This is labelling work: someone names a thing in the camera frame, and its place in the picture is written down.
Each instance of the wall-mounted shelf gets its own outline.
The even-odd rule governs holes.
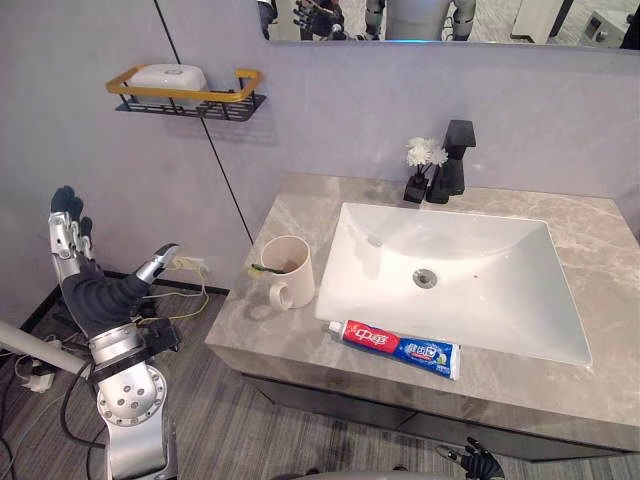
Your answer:
[[[107,82],[107,91],[120,95],[122,100],[122,104],[116,110],[244,122],[251,118],[267,98],[255,92],[256,87],[263,80],[262,73],[258,70],[245,68],[236,70],[236,77],[240,82],[240,90],[237,92],[233,90],[221,92],[129,86],[127,80],[144,66],[132,67]],[[143,103],[139,101],[138,97],[163,97],[169,99],[169,104]],[[186,107],[176,104],[175,99],[177,98],[199,100],[201,103],[195,107]]]

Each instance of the white sink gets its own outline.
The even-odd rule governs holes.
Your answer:
[[[345,203],[316,316],[591,364],[549,230],[537,220]]]

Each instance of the mug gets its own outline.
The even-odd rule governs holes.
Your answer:
[[[302,238],[293,235],[276,237],[264,246],[260,255],[263,266],[284,273],[269,273],[269,303],[276,310],[304,307],[316,292],[311,269],[311,249]]]

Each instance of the white flower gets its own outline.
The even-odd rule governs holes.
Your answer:
[[[444,148],[436,148],[431,152],[431,163],[434,165],[442,166],[448,159],[447,152]]]
[[[433,138],[412,138],[407,147],[409,147],[407,163],[412,167],[428,163],[442,165],[447,161],[446,152],[438,146],[438,142]]]

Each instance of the toothpaste tube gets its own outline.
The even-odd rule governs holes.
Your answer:
[[[354,320],[348,320],[346,323],[330,322],[329,330],[346,343],[391,355],[451,380],[456,380],[460,373],[460,346],[455,343],[401,338]]]

